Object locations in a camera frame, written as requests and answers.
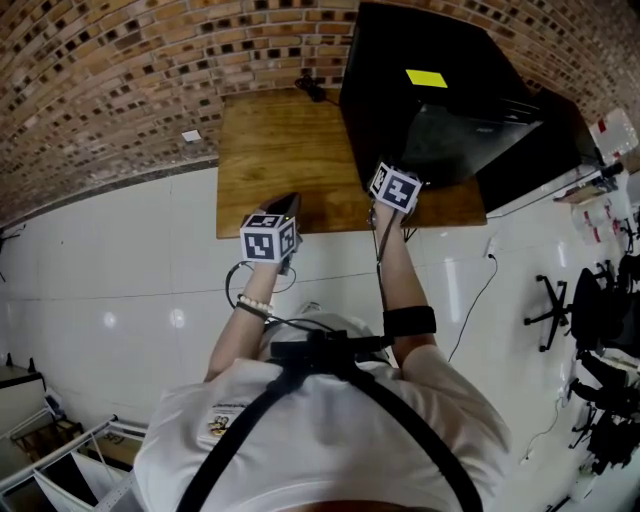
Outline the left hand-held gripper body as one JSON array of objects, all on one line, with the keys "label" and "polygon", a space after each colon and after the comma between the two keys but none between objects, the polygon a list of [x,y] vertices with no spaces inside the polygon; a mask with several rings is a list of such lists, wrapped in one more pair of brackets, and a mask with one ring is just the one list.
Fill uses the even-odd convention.
[{"label": "left hand-held gripper body", "polygon": [[301,237],[294,216],[254,213],[240,228],[243,259],[253,263],[279,265],[279,274],[287,275],[291,259]]}]

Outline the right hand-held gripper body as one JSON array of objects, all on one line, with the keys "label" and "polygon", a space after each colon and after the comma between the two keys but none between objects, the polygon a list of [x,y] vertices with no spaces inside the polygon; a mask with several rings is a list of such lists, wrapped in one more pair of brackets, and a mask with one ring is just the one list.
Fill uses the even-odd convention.
[{"label": "right hand-held gripper body", "polygon": [[423,182],[413,173],[404,173],[380,160],[368,183],[368,194],[374,200],[395,210],[403,225],[418,202]]}]

